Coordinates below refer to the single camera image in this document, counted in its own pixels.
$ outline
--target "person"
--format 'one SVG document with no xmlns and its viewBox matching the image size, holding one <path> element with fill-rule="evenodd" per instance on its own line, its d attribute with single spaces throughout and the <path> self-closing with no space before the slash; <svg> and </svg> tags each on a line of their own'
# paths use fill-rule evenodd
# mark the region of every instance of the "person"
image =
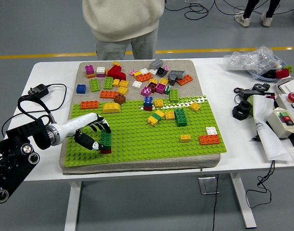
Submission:
<svg viewBox="0 0 294 231">
<path fill-rule="evenodd" d="M 154 59 L 165 0 L 83 0 L 82 8 L 99 60 L 123 60 L 129 44 L 135 59 Z"/>
<path fill-rule="evenodd" d="M 269 27 L 272 22 L 273 14 L 279 5 L 281 0 L 270 0 L 270 5 L 267 12 L 262 13 L 260 19 L 262 21 L 262 25 L 264 27 Z M 249 27 L 251 22 L 251 13 L 253 12 L 254 8 L 258 4 L 259 0 L 248 0 L 247 6 L 245 11 L 241 11 L 239 14 L 234 16 L 234 19 L 241 24 L 243 27 Z"/>
</svg>

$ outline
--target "white sweater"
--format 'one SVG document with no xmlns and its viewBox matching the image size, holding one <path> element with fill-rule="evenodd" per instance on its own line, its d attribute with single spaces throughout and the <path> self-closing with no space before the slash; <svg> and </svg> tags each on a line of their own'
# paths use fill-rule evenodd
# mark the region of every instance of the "white sweater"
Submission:
<svg viewBox="0 0 294 231">
<path fill-rule="evenodd" d="M 83 0 L 83 14 L 94 36 L 117 42 L 157 29 L 164 0 Z"/>
</svg>

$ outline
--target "yellow floor line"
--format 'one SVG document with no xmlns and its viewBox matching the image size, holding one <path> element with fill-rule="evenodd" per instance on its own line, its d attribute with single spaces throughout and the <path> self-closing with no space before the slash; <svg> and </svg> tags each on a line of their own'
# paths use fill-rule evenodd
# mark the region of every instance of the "yellow floor line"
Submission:
<svg viewBox="0 0 294 231">
<path fill-rule="evenodd" d="M 271 47 L 274 51 L 294 50 L 294 47 Z M 174 53 L 202 53 L 202 52 L 234 52 L 234 51 L 254 51 L 255 48 L 218 48 L 218 49 L 183 49 L 183 50 L 160 50 L 157 54 L 174 54 Z M 31 59 L 31 58 L 53 58 L 53 57 L 78 57 L 94 56 L 95 52 L 88 53 L 59 53 L 59 54 L 22 54 L 22 55 L 0 55 L 0 59 Z"/>
</svg>

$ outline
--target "white table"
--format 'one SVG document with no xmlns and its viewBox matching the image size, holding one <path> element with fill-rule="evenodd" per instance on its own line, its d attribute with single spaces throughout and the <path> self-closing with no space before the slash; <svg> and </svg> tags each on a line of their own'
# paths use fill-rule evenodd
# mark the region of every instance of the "white table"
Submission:
<svg viewBox="0 0 294 231">
<path fill-rule="evenodd" d="M 270 161 L 267 160 L 262 144 L 250 141 L 256 135 L 256 128 L 253 118 L 239 121 L 232 117 L 234 103 L 235 87 L 250 88 L 257 80 L 245 72 L 226 72 L 223 70 L 222 58 L 191 59 L 195 65 L 197 75 L 201 84 L 203 94 L 207 96 L 211 105 L 213 114 L 216 118 L 218 128 L 223 137 L 227 152 L 221 154 L 220 162 L 216 167 L 204 169 L 188 170 L 170 170 L 170 171 L 148 171 L 148 172 L 122 172 L 122 173 L 101 173 L 88 175 L 63 175 L 59 167 L 59 156 L 61 145 L 52 146 L 47 150 L 40 150 L 32 144 L 36 152 L 40 154 L 40 162 L 26 178 L 26 181 L 37 180 L 65 180 L 71 185 L 68 212 L 65 224 L 66 231 L 76 229 L 76 220 L 78 213 L 80 188 L 82 181 L 88 180 L 108 180 L 114 178 L 139 177 L 145 175 L 162 174 L 217 174 L 230 173 L 233 186 L 239 201 L 240 209 L 246 228 L 255 228 L 256 223 L 251 209 L 247 206 L 245 200 L 245 190 L 239 172 L 267 170 L 270 167 Z M 65 103 L 61 109 L 53 112 L 57 123 L 64 123 L 67 120 L 73 91 L 75 88 L 76 74 L 81 62 L 52 62 L 36 64 L 26 83 L 22 95 L 27 94 L 31 87 L 38 84 L 44 85 L 52 83 L 63 83 L 68 87 L 68 93 Z M 60 105 L 64 93 L 63 87 L 49 88 L 48 94 L 43 101 L 48 108 L 53 109 Z M 271 83 L 269 91 L 274 92 L 275 84 Z M 28 110 L 41 110 L 33 103 L 22 104 Z M 29 122 L 29 118 L 20 115 L 12 120 L 10 128 L 15 128 Z M 276 168 L 294 167 L 294 147 L 289 140 L 282 141 L 291 154 L 293 161 L 276 162 Z"/>
</svg>

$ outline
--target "green baseplate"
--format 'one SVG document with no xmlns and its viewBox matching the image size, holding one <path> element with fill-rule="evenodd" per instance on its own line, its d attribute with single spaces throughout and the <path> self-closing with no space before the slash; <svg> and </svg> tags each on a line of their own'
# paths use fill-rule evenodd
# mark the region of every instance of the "green baseplate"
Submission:
<svg viewBox="0 0 294 231">
<path fill-rule="evenodd" d="M 183 108 L 188 120 L 187 126 L 177 127 L 175 120 L 165 119 L 162 119 L 156 126 L 151 126 L 147 123 L 147 119 L 157 109 L 144 111 L 143 100 L 126 101 L 121 105 L 121 113 L 111 114 L 102 113 L 105 103 L 100 103 L 99 109 L 87 110 L 80 110 L 80 105 L 74 104 L 72 118 L 90 112 L 105 117 L 112 129 L 112 153 L 101 154 L 100 151 L 88 150 L 70 137 L 64 165 L 66 167 L 98 165 L 226 152 L 225 144 L 205 96 L 183 97 L 178 103 L 171 103 L 169 99 L 163 99 L 163 102 L 164 107 L 158 108 L 162 112 Z M 201 105 L 197 112 L 188 108 L 193 102 Z M 207 135 L 206 127 L 216 128 L 220 144 L 200 145 L 199 136 Z M 101 131 L 94 132 L 87 127 L 82 129 L 82 132 L 100 142 Z M 191 142 L 181 143 L 180 135 L 190 135 Z"/>
</svg>

